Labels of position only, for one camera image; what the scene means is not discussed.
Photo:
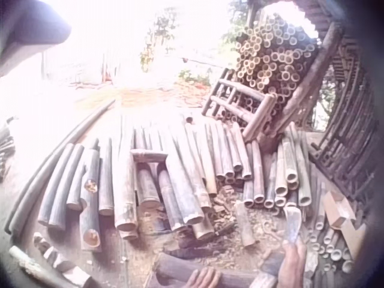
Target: bamboo segment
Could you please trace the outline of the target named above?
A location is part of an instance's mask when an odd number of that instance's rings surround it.
[[[147,149],[131,149],[133,160],[139,163],[160,163],[164,162],[168,154]]]
[[[210,197],[217,196],[217,187],[215,180],[215,169],[212,163],[211,153],[209,151],[209,143],[207,139],[206,125],[202,123],[197,126],[197,141],[200,146],[201,160],[206,177],[206,189]]]
[[[168,153],[166,166],[183,221],[187,225],[197,224],[203,221],[204,214],[193,193],[191,182],[179,157],[172,135],[168,129],[163,129],[160,136],[163,149]]]
[[[189,143],[189,146],[191,148],[191,152],[192,152],[192,156],[194,158],[195,164],[197,166],[197,169],[199,171],[201,179],[205,183],[206,178],[205,178],[205,174],[204,174],[203,164],[202,164],[202,161],[200,159],[200,154],[197,150],[196,141],[195,141],[194,135],[193,135],[194,133],[193,133],[192,125],[190,123],[186,123],[185,130],[187,132],[188,143]]]
[[[275,205],[275,181],[276,181],[276,169],[277,169],[277,153],[272,156],[271,171],[269,173],[268,189],[266,192],[266,199],[264,207],[271,209]]]
[[[232,133],[235,136],[235,141],[236,141],[236,145],[237,145],[240,160],[241,160],[241,166],[242,166],[241,176],[245,181],[251,180],[252,170],[250,166],[250,159],[247,154],[247,150],[245,148],[244,140],[242,138],[242,134],[240,131],[240,126],[236,122],[233,123]]]
[[[263,203],[265,200],[264,189],[264,175],[263,175],[263,163],[260,154],[259,144],[256,140],[252,141],[252,155],[253,155],[253,186],[254,193],[253,199],[255,203]]]
[[[229,144],[229,150],[232,157],[233,170],[235,172],[239,172],[242,170],[242,164],[241,164],[238,148],[236,146],[232,132],[229,130],[227,125],[224,125],[224,130],[226,132],[226,136]]]
[[[180,231],[186,228],[183,222],[179,206],[177,204],[175,192],[172,188],[172,183],[169,178],[165,164],[158,166],[158,183],[160,186],[161,195],[163,197],[164,206],[167,211],[167,216],[172,231]]]
[[[247,157],[251,160],[251,166],[253,166],[253,155],[252,155],[252,144],[248,143],[247,144]],[[244,189],[243,189],[243,194],[242,194],[242,200],[244,202],[244,205],[246,207],[252,207],[254,204],[253,201],[253,180],[245,180],[244,181]]]
[[[218,139],[218,133],[217,133],[217,127],[216,123],[212,122],[210,124],[211,133],[212,133],[212,146],[213,146],[213,152],[214,152],[214,166],[215,166],[215,173],[216,178],[218,181],[224,181],[225,180],[225,174],[223,172],[223,164],[221,161],[221,152],[220,152],[220,143]]]
[[[134,128],[128,124],[128,119],[123,117],[120,150],[116,171],[113,171],[113,199],[115,200],[115,227],[126,232],[135,230],[137,227],[134,161],[131,154],[133,146]]]
[[[192,229],[197,240],[209,239],[215,235],[215,230],[207,215],[202,222],[192,225]]]
[[[37,217],[37,221],[41,225],[44,225],[44,226],[49,225],[49,217],[50,217],[53,202],[55,201],[56,191],[58,189],[62,174],[71,156],[73,148],[74,148],[73,144],[68,144],[65,147],[52,173],[52,176],[49,180],[48,186],[46,188],[46,191],[43,197],[43,201],[41,202],[38,217]]]
[[[235,203],[236,219],[240,229],[241,242],[244,247],[253,245],[256,240],[253,236],[252,226],[248,219],[247,209],[244,203],[236,201]]]
[[[179,151],[184,167],[188,173],[192,189],[194,191],[200,207],[204,212],[210,212],[212,209],[211,200],[200,176],[196,162],[192,156],[191,149],[188,143],[188,137],[183,126],[177,127],[177,138],[179,143]]]
[[[111,216],[114,211],[112,193],[112,139],[107,138],[100,149],[100,184],[98,191],[98,212]]]
[[[232,159],[230,156],[230,150],[226,134],[224,132],[223,123],[219,120],[216,122],[218,141],[220,144],[220,157],[223,164],[223,172],[227,178],[234,178],[235,173],[233,171]]]
[[[286,168],[284,162],[284,149],[283,143],[280,142],[277,148],[277,171],[275,193],[277,196],[284,197],[288,194],[288,187],[286,182]]]
[[[76,144],[72,151],[71,157],[68,160],[56,192],[55,200],[53,201],[52,211],[49,217],[49,227],[57,228],[63,231],[65,230],[65,203],[67,201],[70,185],[73,180],[73,175],[79,164],[83,150],[83,145]]]

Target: log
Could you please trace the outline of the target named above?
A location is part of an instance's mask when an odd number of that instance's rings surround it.
[[[62,174],[71,156],[74,145],[69,143],[52,173],[48,186],[44,193],[43,201],[41,202],[40,210],[38,213],[37,221],[44,226],[49,225],[49,217],[52,209],[53,202],[55,201],[56,191],[58,189]]]
[[[269,172],[268,188],[266,191],[266,197],[264,207],[271,209],[275,205],[275,182],[276,182],[276,169],[277,169],[277,153],[272,156],[271,170]]]
[[[177,204],[175,192],[169,178],[168,171],[165,164],[157,166],[158,169],[158,183],[160,186],[161,195],[163,197],[164,206],[167,211],[169,225],[172,231],[177,232],[184,230],[186,225],[182,219],[179,206]]]
[[[250,166],[253,167],[253,155],[252,155],[252,144],[248,143],[247,144],[247,159],[250,159],[250,162],[248,161]],[[244,205],[246,207],[252,207],[254,204],[253,200],[253,180],[246,180],[244,181],[244,189],[243,189],[243,194],[242,194],[242,200],[244,202]]]
[[[113,199],[115,200],[115,227],[120,231],[137,228],[136,194],[134,190],[134,128],[122,117],[122,136],[116,167],[113,167]]]
[[[252,141],[252,155],[253,155],[253,200],[256,204],[264,203],[265,188],[264,188],[264,175],[263,163],[260,148],[257,140]]]
[[[164,162],[168,154],[161,151],[147,149],[131,149],[133,160],[139,163],[160,163]]]
[[[242,134],[240,131],[240,126],[237,122],[233,123],[232,125],[232,133],[235,137],[236,145],[237,145],[240,160],[241,160],[241,166],[242,166],[241,176],[245,181],[251,180],[252,170],[250,166],[250,158],[245,148],[244,140],[242,138]]]
[[[56,228],[65,231],[65,214],[67,211],[65,203],[68,198],[74,173],[79,165],[79,161],[82,157],[83,151],[83,145],[75,145],[68,160],[67,166],[65,167],[65,170],[62,174],[62,178],[60,180],[49,217],[49,227],[51,228]]]
[[[112,139],[108,137],[100,149],[100,183],[98,191],[98,213],[112,216],[114,211],[112,187]]]
[[[215,230],[207,215],[205,215],[203,221],[192,225],[192,229],[197,240],[208,239],[213,237],[215,234]]]
[[[34,245],[43,254],[48,263],[64,278],[77,287],[88,287],[91,276],[81,270],[75,263],[67,260],[55,247],[51,246],[40,233],[34,233]]]
[[[192,225],[203,221],[204,214],[193,193],[190,180],[179,157],[169,129],[162,129],[161,142],[168,153],[166,166],[169,173],[176,201],[185,224]]]
[[[203,266],[201,264],[177,259],[164,253],[160,253],[152,270],[163,277],[179,280],[186,283],[194,270],[201,271],[202,268]],[[262,271],[257,273],[234,270],[219,271],[221,273],[221,277],[218,283],[218,287],[227,288],[249,287],[253,280],[257,282],[261,279],[265,279],[265,276],[268,275]],[[263,286],[262,288],[272,288],[275,286],[276,281],[277,279],[275,279],[272,284]]]
[[[232,159],[230,156],[230,149],[227,141],[227,137],[224,131],[223,123],[218,120],[216,122],[218,141],[220,145],[220,157],[223,164],[223,173],[226,178],[234,178],[235,172],[233,171]]]
[[[215,174],[216,174],[217,180],[222,182],[225,180],[226,176],[223,172],[223,163],[221,160],[221,151],[220,151],[220,144],[218,139],[216,123],[211,122],[210,128],[212,133],[212,147],[213,147],[213,155],[214,155]]]
[[[224,125],[224,130],[226,132],[226,136],[228,140],[230,155],[232,158],[233,170],[235,172],[240,172],[242,170],[242,164],[241,164],[240,155],[239,155],[238,148],[236,146],[235,139],[233,138],[232,132],[229,130],[227,125]]]
[[[277,172],[275,193],[277,196],[284,197],[288,194],[288,187],[286,181],[286,168],[284,162],[283,143],[280,142],[277,148]]]
[[[242,133],[242,136],[246,141],[250,140],[251,137],[257,137],[255,131],[261,131],[263,128],[263,119],[268,113],[271,112],[275,102],[276,97],[274,95],[265,95],[264,100],[261,102],[259,108],[257,108],[256,113],[252,116],[250,122]]]
[[[10,254],[19,266],[34,279],[52,288],[76,288],[77,286],[63,279],[56,271],[48,271],[41,267],[34,259],[30,258],[17,246],[10,248]]]
[[[111,106],[115,100],[109,101],[86,117],[77,125],[64,140],[43,160],[38,169],[29,178],[20,192],[6,220],[4,230],[17,239],[22,232],[25,222],[35,205],[45,183],[53,172],[60,155],[68,143],[76,142],[82,134]]]
[[[86,145],[86,149],[97,149],[98,138],[91,139]],[[82,154],[82,157],[77,165],[76,171],[73,175],[70,191],[67,198],[67,208],[75,211],[81,211],[83,209],[80,203],[80,192],[82,189],[82,180],[85,173],[84,161],[86,159],[86,153]]]
[[[197,126],[197,141],[200,146],[200,155],[206,178],[206,189],[210,197],[217,196],[217,187],[215,179],[215,169],[212,162],[211,153],[209,151],[209,143],[206,132],[206,125],[202,123]]]
[[[199,170],[197,168],[196,162],[192,156],[189,142],[188,142],[188,137],[185,132],[185,127],[180,125],[175,128],[177,131],[177,139],[179,143],[180,156],[182,158],[184,167],[187,171],[190,183],[192,185],[193,192],[197,197],[197,201],[199,202],[199,205],[203,210],[203,212],[210,212],[212,209],[211,200],[204,186],[204,183],[199,173]]]
[[[236,201],[235,203],[235,215],[238,222],[241,242],[244,247],[249,247],[253,245],[256,240],[253,235],[252,226],[248,219],[247,209],[241,201]]]
[[[185,124],[185,131],[187,132],[188,143],[192,152],[193,159],[195,161],[196,167],[199,171],[200,177],[204,183],[206,183],[206,177],[204,174],[203,164],[200,158],[199,151],[197,149],[196,141],[194,138],[193,127],[190,123]]]
[[[313,93],[316,86],[312,85],[312,83],[316,82],[317,79],[322,78],[325,74],[332,59],[331,56],[335,53],[341,40],[341,36],[342,34],[337,27],[337,24],[332,22],[323,40],[322,49],[317,54],[308,73],[293,92],[292,98],[289,100],[283,111],[272,123],[271,128],[269,129],[272,134],[283,132],[291,122],[292,116],[295,114],[303,99]]]
[[[144,129],[135,127],[135,147],[137,149],[146,149],[146,139]],[[161,206],[160,198],[157,193],[156,184],[153,179],[153,173],[148,163],[137,163],[137,198],[139,206],[144,211],[155,210]]]

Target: cut bamboo tube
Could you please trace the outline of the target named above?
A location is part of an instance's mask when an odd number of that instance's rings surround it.
[[[267,209],[271,209],[275,205],[276,172],[277,172],[277,153],[275,152],[272,156],[272,164],[271,164],[271,170],[269,173],[268,189],[266,192],[266,199],[264,202],[264,207]]]
[[[224,132],[223,123],[219,120],[216,122],[218,140],[220,144],[220,157],[223,164],[223,173],[227,178],[234,178],[235,173],[233,171],[232,159],[230,155],[230,149],[227,141],[226,134]]]
[[[215,235],[215,230],[207,215],[202,222],[192,225],[192,229],[197,240],[209,239]]]
[[[286,206],[297,207],[298,206],[298,191],[292,190],[288,197]]]
[[[223,172],[223,164],[221,161],[221,152],[220,152],[220,143],[218,139],[218,133],[217,133],[217,127],[216,123],[211,122],[210,123],[211,133],[212,133],[212,145],[213,145],[213,152],[214,152],[214,167],[215,167],[215,174],[218,181],[224,181],[225,180],[225,174]]]
[[[48,271],[41,267],[34,259],[25,254],[19,247],[12,246],[10,255],[17,260],[19,266],[31,277],[53,288],[76,288],[57,271]]]
[[[204,214],[194,195],[172,135],[168,127],[162,129],[159,134],[163,149],[168,153],[166,166],[183,222],[187,225],[197,224],[203,221]]]
[[[188,137],[188,144],[190,146],[192,156],[194,158],[196,167],[199,171],[200,177],[203,180],[204,183],[206,183],[206,177],[204,174],[204,169],[203,169],[203,164],[200,158],[199,151],[197,150],[197,145],[196,145],[196,140],[194,138],[194,132],[193,132],[193,127],[190,123],[186,123],[185,125],[185,130],[187,132],[187,137]]]
[[[113,168],[113,199],[115,200],[115,227],[120,231],[132,231],[137,227],[136,194],[134,190],[134,128],[122,117],[122,135],[118,160]]]
[[[85,145],[85,149],[97,149],[97,147],[98,147],[98,138],[91,139]],[[73,180],[72,180],[70,191],[67,197],[67,208],[75,211],[81,211],[83,209],[83,206],[80,203],[80,192],[82,189],[82,181],[85,173],[84,161],[86,159],[86,153],[84,153],[84,151],[77,165],[76,171],[73,175]]]
[[[251,164],[250,166],[253,167],[253,155],[252,155],[251,143],[247,144],[246,153],[247,153],[247,157],[250,159],[250,161],[248,161],[248,164]],[[244,181],[244,189],[243,189],[243,195],[242,195],[242,199],[246,207],[252,207],[254,204],[252,174],[250,175],[250,178],[251,179]]]
[[[256,240],[253,235],[252,226],[248,219],[247,209],[241,201],[235,203],[235,214],[240,229],[241,242],[244,247],[253,245]]]
[[[71,143],[65,147],[52,173],[52,176],[49,180],[48,186],[44,193],[43,201],[41,202],[38,217],[37,217],[37,221],[41,225],[44,225],[44,226],[49,225],[49,217],[50,217],[53,202],[55,201],[56,191],[58,189],[60,180],[62,178],[62,174],[71,156],[73,148],[74,148],[74,145]]]
[[[224,130],[226,132],[226,136],[229,144],[233,170],[235,172],[239,172],[242,170],[242,164],[241,164],[240,154],[239,154],[237,145],[235,143],[235,139],[233,138],[232,132],[229,130],[227,125],[224,125]]]
[[[168,154],[147,149],[131,149],[133,160],[139,163],[160,163],[164,162]]]
[[[89,152],[89,154],[85,161],[85,166],[89,167],[92,163],[93,155],[97,155],[98,151],[90,149],[87,152]],[[83,205],[83,212],[79,217],[80,243],[82,250],[100,253],[102,249],[100,224],[98,219],[98,191],[89,191],[85,188],[85,184],[89,179],[87,174],[88,172],[86,171],[83,176],[82,190],[80,194],[80,202]]]
[[[158,183],[160,186],[161,195],[163,197],[164,206],[167,211],[171,230],[174,232],[184,230],[186,225],[183,222],[180,209],[177,204],[175,192],[173,190],[165,164],[160,164],[158,166]]]
[[[80,158],[83,154],[84,146],[76,144],[65,170],[62,174],[55,199],[53,201],[52,210],[49,217],[49,227],[59,230],[65,230],[65,213],[66,213],[66,201],[70,190],[70,185],[73,180],[74,173],[79,165]]]
[[[265,200],[265,188],[260,147],[256,140],[253,140],[251,144],[253,155],[253,200],[255,203],[263,203]]]

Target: bamboo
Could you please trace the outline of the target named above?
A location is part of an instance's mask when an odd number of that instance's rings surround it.
[[[253,235],[252,226],[248,219],[247,209],[241,201],[235,203],[235,214],[240,229],[241,242],[244,247],[253,245],[256,240]]]
[[[214,122],[210,123],[211,133],[212,133],[212,145],[213,145],[213,155],[214,155],[214,166],[215,166],[215,174],[218,181],[225,180],[225,174],[223,172],[223,164],[221,161],[220,154],[220,143],[218,139],[217,127]]]
[[[48,186],[44,193],[43,201],[41,202],[41,205],[40,205],[38,217],[37,217],[37,221],[41,225],[44,225],[44,226],[49,225],[49,217],[50,217],[53,202],[55,201],[56,191],[58,189],[62,174],[71,156],[73,148],[74,148],[74,145],[71,143],[69,143],[65,147],[52,173],[52,176],[49,180]]]
[[[98,138],[91,139],[86,145],[85,149],[97,149]],[[82,157],[76,167],[76,171],[73,175],[70,191],[67,197],[67,208],[70,210],[81,211],[83,209],[80,203],[80,192],[82,189],[82,179],[85,173],[84,161],[86,159],[86,153],[82,154]]]
[[[255,203],[263,203],[265,200],[265,188],[264,188],[264,175],[263,175],[263,163],[260,153],[260,147],[256,140],[252,143],[252,155],[253,155],[253,199]]]
[[[131,149],[134,147],[134,128],[126,117],[122,117],[121,126],[120,149],[112,175],[115,227],[120,231],[129,232],[137,228],[134,160],[131,154]]]
[[[275,152],[272,156],[271,170],[269,173],[268,189],[266,192],[266,199],[264,207],[271,209],[275,205],[275,182],[276,182],[276,171],[277,169],[277,153]]]
[[[286,169],[284,162],[284,150],[283,143],[280,142],[277,149],[277,172],[275,193],[277,196],[284,197],[288,193],[288,187],[286,182]]]
[[[166,166],[176,201],[185,224],[192,225],[203,221],[204,214],[197,201],[188,174],[185,171],[170,131],[162,129],[160,137],[163,149],[168,153]]]
[[[65,230],[66,201],[74,173],[82,157],[84,146],[76,144],[62,174],[49,217],[49,227]]]
[[[216,122],[218,141],[220,144],[220,157],[223,164],[223,173],[226,178],[234,178],[235,172],[233,171],[233,164],[230,154],[230,149],[224,132],[223,123],[219,120]]]
[[[200,155],[202,159],[204,174],[206,177],[206,189],[210,197],[216,197],[217,186],[215,180],[215,170],[212,163],[211,153],[209,151],[206,125],[204,122],[197,126],[197,141],[200,146]]]

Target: bamboo pole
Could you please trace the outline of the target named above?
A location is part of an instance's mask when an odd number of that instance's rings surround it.
[[[276,169],[277,169],[277,153],[272,156],[271,170],[269,173],[268,189],[266,192],[266,199],[264,207],[271,209],[275,205],[275,182],[276,182]]]
[[[242,138],[240,126],[238,123],[233,123],[232,133],[235,136],[235,141],[236,141],[236,145],[237,145],[240,160],[241,160],[241,166],[242,166],[241,176],[245,181],[251,180],[252,170],[250,166],[250,158],[247,154],[247,150],[245,148],[244,140]]]
[[[62,174],[55,199],[53,201],[52,210],[49,217],[49,227],[65,231],[65,214],[66,214],[66,201],[70,191],[70,185],[73,180],[74,173],[79,165],[80,158],[82,157],[84,146],[76,144],[68,163]]]
[[[251,144],[253,155],[253,199],[258,204],[263,203],[265,200],[263,163],[258,142],[253,140]]]
[[[68,163],[68,160],[71,156],[72,150],[74,148],[74,145],[69,143],[62,155],[60,156],[60,159],[52,173],[52,176],[49,180],[48,186],[46,188],[46,191],[44,193],[43,201],[40,205],[40,210],[38,213],[37,221],[44,226],[49,225],[49,217],[52,210],[53,202],[55,201],[56,191],[58,189],[60,180],[62,178],[62,174],[64,172],[65,166]]]

